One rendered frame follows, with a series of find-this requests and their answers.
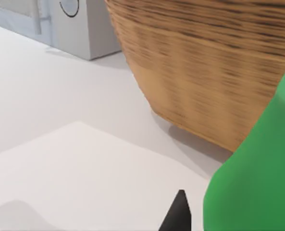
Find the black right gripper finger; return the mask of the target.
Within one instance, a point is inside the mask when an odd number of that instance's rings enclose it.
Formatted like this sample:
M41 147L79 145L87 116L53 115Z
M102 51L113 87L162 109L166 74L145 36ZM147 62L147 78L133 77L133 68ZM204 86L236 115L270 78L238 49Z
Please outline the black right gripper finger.
M159 231L191 231L192 215L185 190L176 194Z

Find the green bottle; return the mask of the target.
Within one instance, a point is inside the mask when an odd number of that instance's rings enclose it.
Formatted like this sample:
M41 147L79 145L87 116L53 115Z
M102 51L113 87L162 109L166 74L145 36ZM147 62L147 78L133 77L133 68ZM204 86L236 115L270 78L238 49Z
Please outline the green bottle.
M285 231L285 74L262 115L214 173L204 231Z

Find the pale microwave oven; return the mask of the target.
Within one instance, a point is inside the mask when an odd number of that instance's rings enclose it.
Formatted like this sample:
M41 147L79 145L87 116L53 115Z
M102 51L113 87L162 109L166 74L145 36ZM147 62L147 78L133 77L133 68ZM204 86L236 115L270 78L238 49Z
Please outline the pale microwave oven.
M85 60L121 50L105 0L0 0L0 27Z

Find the woven wicker basket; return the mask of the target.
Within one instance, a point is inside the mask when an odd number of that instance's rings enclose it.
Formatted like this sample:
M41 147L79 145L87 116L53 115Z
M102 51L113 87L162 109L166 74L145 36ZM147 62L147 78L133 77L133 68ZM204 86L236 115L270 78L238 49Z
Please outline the woven wicker basket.
M105 0L152 110L235 151L285 73L285 0Z

